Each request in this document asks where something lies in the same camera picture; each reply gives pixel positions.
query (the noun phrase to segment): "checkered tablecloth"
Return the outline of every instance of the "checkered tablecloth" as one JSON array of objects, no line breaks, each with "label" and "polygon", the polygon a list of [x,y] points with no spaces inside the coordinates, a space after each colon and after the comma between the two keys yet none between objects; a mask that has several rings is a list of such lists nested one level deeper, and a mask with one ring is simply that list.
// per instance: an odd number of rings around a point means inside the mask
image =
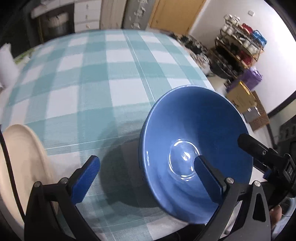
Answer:
[{"label": "checkered tablecloth", "polygon": [[101,170],[77,204],[82,216],[102,240],[155,240],[186,223],[163,212],[143,181],[139,133],[155,101],[187,84],[212,88],[166,35],[72,34],[33,54],[11,92],[3,128],[16,123],[32,128],[57,180],[69,177],[90,155],[98,156]]}]

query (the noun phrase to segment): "wooden door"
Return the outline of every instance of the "wooden door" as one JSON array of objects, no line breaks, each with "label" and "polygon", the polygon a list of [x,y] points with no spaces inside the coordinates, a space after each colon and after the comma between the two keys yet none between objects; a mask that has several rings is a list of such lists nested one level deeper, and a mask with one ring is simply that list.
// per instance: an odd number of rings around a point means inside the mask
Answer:
[{"label": "wooden door", "polygon": [[151,28],[186,34],[205,0],[156,0]]}]

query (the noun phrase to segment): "cardboard box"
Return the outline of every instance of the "cardboard box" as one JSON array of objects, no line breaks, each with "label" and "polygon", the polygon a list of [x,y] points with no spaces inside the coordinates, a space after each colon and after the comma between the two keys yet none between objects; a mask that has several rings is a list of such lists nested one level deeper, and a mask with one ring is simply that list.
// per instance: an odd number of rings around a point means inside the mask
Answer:
[{"label": "cardboard box", "polygon": [[256,105],[255,97],[242,81],[227,93],[226,98],[237,108],[239,113]]}]

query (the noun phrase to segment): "metal screw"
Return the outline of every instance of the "metal screw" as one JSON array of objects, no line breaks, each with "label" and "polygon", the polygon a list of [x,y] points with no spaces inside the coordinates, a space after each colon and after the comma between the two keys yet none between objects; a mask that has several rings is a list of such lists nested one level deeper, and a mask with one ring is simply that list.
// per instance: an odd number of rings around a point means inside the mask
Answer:
[{"label": "metal screw", "polygon": [[261,183],[259,181],[254,181],[254,184],[256,187],[260,187],[261,186]]},{"label": "metal screw", "polygon": [[233,178],[231,178],[231,177],[226,178],[226,181],[227,181],[228,183],[230,183],[230,184],[233,184],[233,183],[234,183],[234,180],[233,180]]},{"label": "metal screw", "polygon": [[60,181],[59,181],[59,183],[61,183],[61,184],[66,184],[67,182],[68,182],[68,178],[66,178],[66,177],[63,177]]},{"label": "metal screw", "polygon": [[35,183],[34,183],[34,187],[36,187],[36,188],[37,188],[37,187],[39,187],[39,186],[40,186],[40,184],[41,184],[41,182],[35,182]]}]

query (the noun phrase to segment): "cup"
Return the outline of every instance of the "cup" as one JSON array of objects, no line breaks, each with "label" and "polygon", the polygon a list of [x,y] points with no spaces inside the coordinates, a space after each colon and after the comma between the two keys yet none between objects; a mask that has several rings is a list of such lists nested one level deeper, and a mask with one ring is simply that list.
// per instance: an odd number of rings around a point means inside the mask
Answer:
[{"label": "cup", "polygon": [[245,40],[244,43],[242,44],[243,47],[248,48],[250,46],[250,41],[249,40]]},{"label": "cup", "polygon": [[231,16],[230,14],[226,14],[226,15],[224,16],[224,19],[225,19],[226,21],[228,21],[230,18],[232,18],[232,16]]},{"label": "cup", "polygon": [[258,53],[259,49],[256,48],[253,44],[250,44],[250,46],[248,47],[248,51],[249,51],[252,55],[254,55],[254,54],[257,54],[257,53]]},{"label": "cup", "polygon": [[221,29],[222,29],[222,31],[226,32],[228,28],[229,28],[229,25],[228,24],[224,24]]},{"label": "cup", "polygon": [[234,15],[232,18],[229,19],[229,21],[233,24],[237,24],[237,17]]},{"label": "cup", "polygon": [[235,18],[235,20],[236,20],[237,24],[239,24],[240,17],[238,17],[238,16],[234,16],[234,18]]},{"label": "cup", "polygon": [[229,35],[232,35],[232,34],[233,34],[233,31],[234,31],[233,27],[229,27],[229,28],[227,29],[226,32],[227,32]]}]

